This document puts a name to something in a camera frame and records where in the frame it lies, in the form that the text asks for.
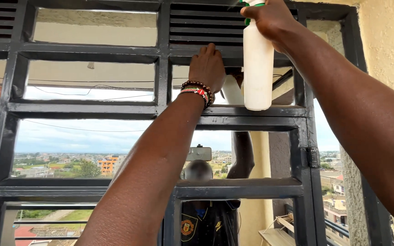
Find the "sky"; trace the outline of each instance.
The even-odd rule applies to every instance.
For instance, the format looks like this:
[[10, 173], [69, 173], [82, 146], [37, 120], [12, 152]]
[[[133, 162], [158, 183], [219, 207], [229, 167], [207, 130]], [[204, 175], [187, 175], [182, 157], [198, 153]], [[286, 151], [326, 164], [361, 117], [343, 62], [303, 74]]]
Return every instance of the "sky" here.
[[[177, 94], [178, 90], [174, 90], [173, 98], [177, 97]], [[88, 89], [28, 86], [25, 98], [79, 100], [114, 98], [113, 100], [119, 101], [151, 101], [152, 92], [102, 89], [93, 89], [89, 92]], [[221, 96], [216, 96], [215, 103], [226, 102]], [[339, 150], [338, 141], [327, 124], [317, 100], [314, 100], [314, 106], [319, 150]], [[151, 122], [150, 120], [25, 119], [19, 124], [15, 152], [126, 154]], [[230, 131], [195, 131], [191, 146], [198, 144], [211, 147], [213, 151], [230, 151], [231, 133]]]

